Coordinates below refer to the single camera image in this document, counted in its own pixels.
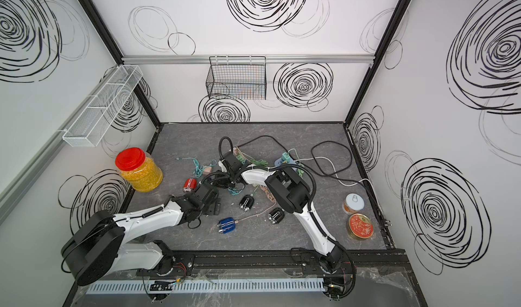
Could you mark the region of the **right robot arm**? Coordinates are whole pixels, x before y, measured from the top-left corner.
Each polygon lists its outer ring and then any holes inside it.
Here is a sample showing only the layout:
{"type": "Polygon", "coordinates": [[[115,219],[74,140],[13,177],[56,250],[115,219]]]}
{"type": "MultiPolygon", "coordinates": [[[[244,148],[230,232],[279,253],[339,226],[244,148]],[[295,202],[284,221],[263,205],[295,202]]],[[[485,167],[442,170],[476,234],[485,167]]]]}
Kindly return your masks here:
{"type": "Polygon", "coordinates": [[[231,184],[240,182],[267,187],[279,207],[294,215],[305,229],[314,250],[320,255],[323,269],[332,273],[339,268],[345,250],[327,230],[313,204],[317,189],[315,179],[311,175],[312,184],[308,185],[297,173],[297,170],[307,172],[305,168],[298,165],[256,166],[239,161],[232,152],[222,156],[218,166],[231,184]]]}

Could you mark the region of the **pink USB charger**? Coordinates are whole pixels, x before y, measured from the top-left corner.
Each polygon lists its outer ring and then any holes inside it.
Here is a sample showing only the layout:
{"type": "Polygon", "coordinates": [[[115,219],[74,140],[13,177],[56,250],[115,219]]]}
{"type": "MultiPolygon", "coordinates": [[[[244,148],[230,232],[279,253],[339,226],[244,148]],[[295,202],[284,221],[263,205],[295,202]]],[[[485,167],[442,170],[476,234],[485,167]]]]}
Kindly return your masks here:
{"type": "Polygon", "coordinates": [[[213,170],[213,167],[212,166],[206,166],[203,171],[202,171],[202,175],[208,175],[212,172],[213,170]]]}

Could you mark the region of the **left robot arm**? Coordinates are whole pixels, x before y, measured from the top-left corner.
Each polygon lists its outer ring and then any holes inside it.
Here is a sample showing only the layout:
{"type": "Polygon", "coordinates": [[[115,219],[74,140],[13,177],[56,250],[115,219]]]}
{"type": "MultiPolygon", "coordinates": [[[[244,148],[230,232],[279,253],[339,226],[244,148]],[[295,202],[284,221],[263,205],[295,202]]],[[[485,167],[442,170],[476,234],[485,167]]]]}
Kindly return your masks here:
{"type": "Polygon", "coordinates": [[[136,244],[134,239],[199,219],[218,196],[215,187],[201,184],[190,193],[136,212],[96,212],[63,246],[62,261],[80,287],[125,270],[170,273],[174,256],[167,244],[136,244]]]}

